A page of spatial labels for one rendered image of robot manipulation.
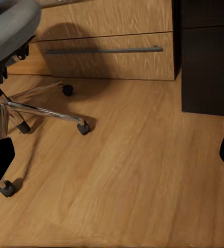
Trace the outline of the swivel chair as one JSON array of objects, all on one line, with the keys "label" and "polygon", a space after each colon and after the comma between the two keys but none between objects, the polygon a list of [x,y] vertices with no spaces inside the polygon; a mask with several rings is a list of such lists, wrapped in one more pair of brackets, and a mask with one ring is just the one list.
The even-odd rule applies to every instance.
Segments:
[{"label": "swivel chair", "polygon": [[[34,39],[41,19],[41,6],[36,0],[4,0],[0,3],[0,84],[7,79],[7,68],[24,60],[29,55],[29,42]],[[90,131],[89,124],[82,118],[70,114],[25,105],[24,102],[61,85],[65,96],[70,96],[73,86],[63,80],[50,82],[43,86],[6,96],[0,89],[0,140],[7,138],[8,121],[26,134],[30,131],[20,112],[65,119],[77,122],[82,135]],[[9,197],[16,187],[9,180],[0,180],[0,193]]]}]

